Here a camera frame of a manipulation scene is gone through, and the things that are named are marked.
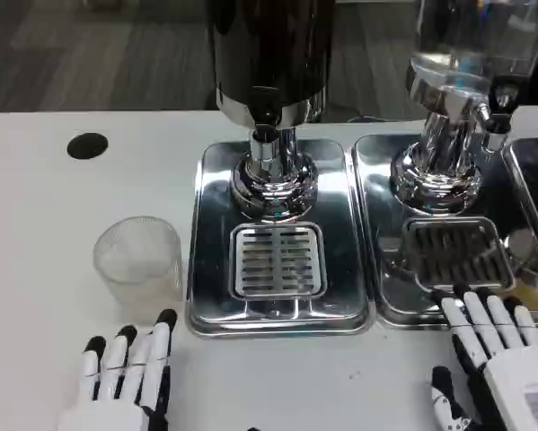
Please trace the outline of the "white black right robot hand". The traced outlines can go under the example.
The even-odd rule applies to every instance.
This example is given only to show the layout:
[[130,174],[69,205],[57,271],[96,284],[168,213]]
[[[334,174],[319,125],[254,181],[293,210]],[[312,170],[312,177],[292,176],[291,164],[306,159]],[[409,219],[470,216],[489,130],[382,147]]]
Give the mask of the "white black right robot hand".
[[435,366],[431,400],[442,430],[538,430],[538,329],[527,307],[486,287],[456,284],[431,297],[452,332],[458,361],[479,414],[454,396],[450,370]]

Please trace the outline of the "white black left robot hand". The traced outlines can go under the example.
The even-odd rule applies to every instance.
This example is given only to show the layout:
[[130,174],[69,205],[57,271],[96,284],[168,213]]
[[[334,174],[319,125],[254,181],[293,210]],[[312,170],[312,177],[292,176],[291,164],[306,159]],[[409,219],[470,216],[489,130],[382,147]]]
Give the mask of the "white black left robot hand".
[[171,394],[169,364],[178,315],[160,312],[134,346],[137,328],[122,327],[111,343],[89,339],[81,354],[75,403],[59,418],[59,430],[167,430]]

